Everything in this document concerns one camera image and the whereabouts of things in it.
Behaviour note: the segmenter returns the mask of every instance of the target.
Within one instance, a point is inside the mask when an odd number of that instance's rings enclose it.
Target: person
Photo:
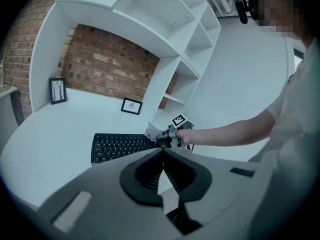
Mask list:
[[[320,68],[315,65],[315,56],[319,54],[319,44],[308,22],[305,2],[306,0],[248,1],[251,16],[259,26],[270,26],[283,36],[302,41],[306,48],[304,59],[298,65],[296,72],[285,82],[279,96],[260,114],[251,119],[237,121],[219,128],[178,130],[176,136],[182,139],[184,146],[188,144],[241,146],[270,137],[267,144],[249,160],[260,162],[267,151],[280,149],[288,140],[304,132],[288,94],[296,93],[294,90],[303,79],[312,78],[315,70],[320,71]]]

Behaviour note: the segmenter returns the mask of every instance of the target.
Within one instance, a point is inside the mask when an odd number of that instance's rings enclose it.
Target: framed picture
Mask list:
[[[129,99],[129,98],[124,98],[121,111],[139,115],[141,107],[142,107],[142,102]]]
[[[51,104],[66,102],[66,79],[65,78],[50,78],[49,92]]]

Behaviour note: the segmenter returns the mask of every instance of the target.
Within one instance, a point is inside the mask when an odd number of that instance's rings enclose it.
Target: black keyboard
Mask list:
[[[91,162],[102,163],[159,147],[159,143],[143,134],[96,133],[92,142]]]

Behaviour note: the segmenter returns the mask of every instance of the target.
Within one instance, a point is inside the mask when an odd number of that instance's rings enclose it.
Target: shirt sleeve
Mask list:
[[[285,82],[279,96],[269,105],[266,107],[265,110],[269,111],[275,121],[277,121],[278,117],[280,116],[282,105],[284,103],[285,95],[288,89],[290,78],[288,81]]]

